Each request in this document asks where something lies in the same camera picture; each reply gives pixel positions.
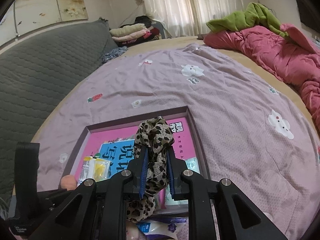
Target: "green blanket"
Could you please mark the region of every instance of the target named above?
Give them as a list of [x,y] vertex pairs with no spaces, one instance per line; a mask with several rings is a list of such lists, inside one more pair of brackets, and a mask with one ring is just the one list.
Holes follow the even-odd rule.
[[207,26],[214,33],[223,30],[239,32],[247,28],[252,28],[255,25],[263,25],[283,38],[289,37],[287,32],[280,30],[281,22],[267,7],[259,3],[249,3],[244,12],[235,11],[223,19],[207,22]]

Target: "blue patterned cloth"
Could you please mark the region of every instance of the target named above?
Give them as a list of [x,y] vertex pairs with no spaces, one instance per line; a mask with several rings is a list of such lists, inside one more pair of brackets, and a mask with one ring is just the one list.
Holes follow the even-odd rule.
[[106,53],[105,55],[103,55],[102,58],[102,64],[107,63],[108,61],[115,59],[119,56],[121,56],[122,54],[124,54],[126,51],[128,50],[128,48],[126,46],[124,47],[120,47],[120,48],[115,48],[112,51]]

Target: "white curtain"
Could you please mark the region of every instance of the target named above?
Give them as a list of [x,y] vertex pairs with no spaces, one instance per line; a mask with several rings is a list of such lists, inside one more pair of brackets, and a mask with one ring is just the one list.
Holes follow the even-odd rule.
[[172,37],[208,33],[206,22],[242,10],[243,0],[144,0],[147,15],[164,23]]

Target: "red blanket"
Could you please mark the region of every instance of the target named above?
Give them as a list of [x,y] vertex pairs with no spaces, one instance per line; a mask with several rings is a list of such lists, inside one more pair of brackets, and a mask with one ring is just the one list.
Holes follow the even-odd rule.
[[293,85],[320,130],[320,51],[294,25],[283,24],[281,31],[288,32],[293,42],[257,25],[240,32],[209,33],[204,43],[215,49],[238,50]]

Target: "yellow packet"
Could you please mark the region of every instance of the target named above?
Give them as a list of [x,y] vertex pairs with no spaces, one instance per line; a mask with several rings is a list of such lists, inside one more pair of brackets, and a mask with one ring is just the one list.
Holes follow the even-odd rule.
[[107,179],[110,164],[111,161],[109,160],[93,158],[92,156],[84,157],[78,186],[86,179],[94,179],[95,181]]

